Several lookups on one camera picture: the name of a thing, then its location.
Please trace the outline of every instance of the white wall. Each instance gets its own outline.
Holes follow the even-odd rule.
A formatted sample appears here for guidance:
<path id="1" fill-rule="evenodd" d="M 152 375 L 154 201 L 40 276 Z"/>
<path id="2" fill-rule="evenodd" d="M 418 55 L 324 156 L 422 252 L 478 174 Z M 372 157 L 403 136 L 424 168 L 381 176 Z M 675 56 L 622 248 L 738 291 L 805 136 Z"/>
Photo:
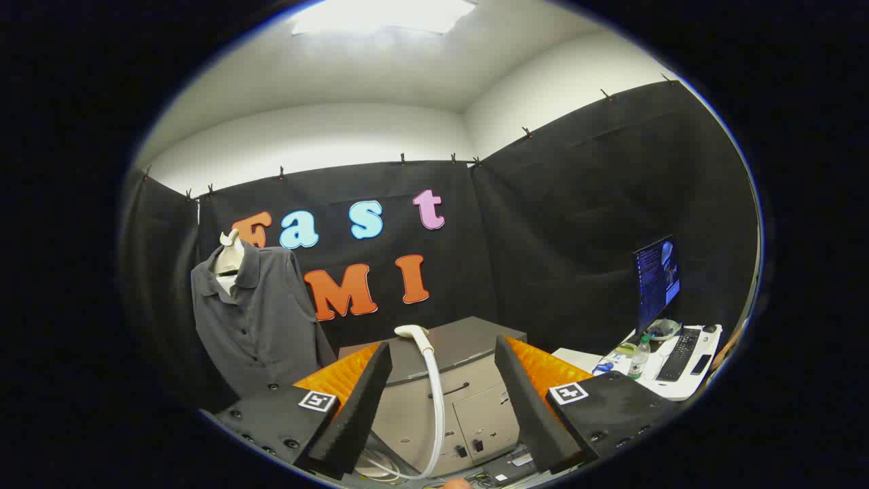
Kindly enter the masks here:
<path id="1" fill-rule="evenodd" d="M 151 161 L 150 175 L 192 195 L 284 173 L 345 164 L 471 160 L 458 114 L 403 105 L 325 104 L 263 112 L 218 124 Z"/>
<path id="2" fill-rule="evenodd" d="M 581 36 L 534 57 L 496 83 L 465 113 L 480 158 L 607 94 L 679 79 L 612 32 Z"/>

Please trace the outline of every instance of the gray shirt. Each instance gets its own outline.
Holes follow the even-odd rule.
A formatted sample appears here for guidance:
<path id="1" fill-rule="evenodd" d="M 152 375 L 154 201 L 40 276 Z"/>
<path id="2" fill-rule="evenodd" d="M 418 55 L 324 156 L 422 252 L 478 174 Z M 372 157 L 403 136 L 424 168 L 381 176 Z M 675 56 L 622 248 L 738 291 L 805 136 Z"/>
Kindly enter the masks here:
<path id="1" fill-rule="evenodd" d="M 218 247 L 190 273 L 196 332 L 239 397 L 292 385 L 335 361 L 295 254 L 242 241 L 230 292 L 212 273 Z"/>

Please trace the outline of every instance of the computer monitor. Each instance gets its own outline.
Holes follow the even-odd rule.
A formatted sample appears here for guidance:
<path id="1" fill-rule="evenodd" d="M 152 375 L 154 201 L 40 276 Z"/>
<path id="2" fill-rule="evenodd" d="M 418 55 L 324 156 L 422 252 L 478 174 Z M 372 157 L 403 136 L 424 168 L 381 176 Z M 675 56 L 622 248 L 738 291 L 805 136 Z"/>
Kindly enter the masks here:
<path id="1" fill-rule="evenodd" d="M 634 252 L 640 314 L 637 334 L 642 334 L 679 293 L 680 273 L 673 236 L 667 236 Z"/>

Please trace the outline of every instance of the gray machine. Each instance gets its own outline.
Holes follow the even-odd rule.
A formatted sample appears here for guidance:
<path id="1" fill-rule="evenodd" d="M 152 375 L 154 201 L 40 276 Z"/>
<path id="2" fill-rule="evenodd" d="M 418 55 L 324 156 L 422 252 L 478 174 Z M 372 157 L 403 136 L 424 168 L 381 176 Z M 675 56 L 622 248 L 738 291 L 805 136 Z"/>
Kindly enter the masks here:
<path id="1" fill-rule="evenodd" d="M 527 335 L 476 317 L 428 331 L 447 408 L 443 448 L 431 474 L 436 477 L 477 466 L 515 447 L 519 425 L 493 353 L 498 335 L 520 341 L 527 341 Z M 412 339 L 386 341 L 393 369 L 372 431 L 388 447 L 388 456 L 401 459 L 396 464 L 422 472 L 434 443 L 435 410 L 428 371 Z M 365 346 L 341 348 L 339 358 Z"/>

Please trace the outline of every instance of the orange letter m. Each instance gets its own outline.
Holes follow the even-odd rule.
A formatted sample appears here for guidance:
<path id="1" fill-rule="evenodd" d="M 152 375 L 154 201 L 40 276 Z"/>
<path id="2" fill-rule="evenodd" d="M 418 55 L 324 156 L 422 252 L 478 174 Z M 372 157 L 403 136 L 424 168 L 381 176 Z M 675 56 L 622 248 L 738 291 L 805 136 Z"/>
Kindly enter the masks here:
<path id="1" fill-rule="evenodd" d="M 335 318 L 335 313 L 329 309 L 331 305 L 338 314 L 347 316 L 350 300 L 353 306 L 350 312 L 354 316 L 370 314 L 377 311 L 377 304 L 371 300 L 368 291 L 368 265 L 351 265 L 344 271 L 341 286 L 326 273 L 325 270 L 309 271 L 305 274 L 305 282 L 314 291 L 314 304 L 317 308 L 317 319 L 329 321 Z"/>

